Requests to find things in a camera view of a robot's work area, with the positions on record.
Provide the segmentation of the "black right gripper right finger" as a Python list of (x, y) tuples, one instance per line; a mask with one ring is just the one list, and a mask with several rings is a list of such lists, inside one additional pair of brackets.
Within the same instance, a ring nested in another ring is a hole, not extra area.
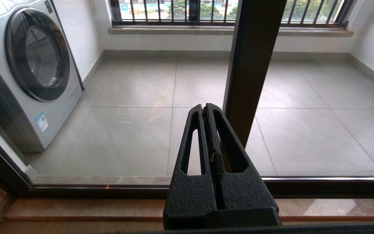
[(223, 111), (206, 104), (206, 136), (216, 210), (211, 227), (280, 226), (279, 207)]

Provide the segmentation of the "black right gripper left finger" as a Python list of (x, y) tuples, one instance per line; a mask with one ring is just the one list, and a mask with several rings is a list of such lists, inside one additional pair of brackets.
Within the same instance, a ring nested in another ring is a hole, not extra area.
[[(198, 132), (200, 175), (188, 175), (193, 132)], [(206, 215), (216, 211), (214, 183), (209, 160), (202, 105), (187, 116), (164, 210), (164, 228), (204, 228)]]

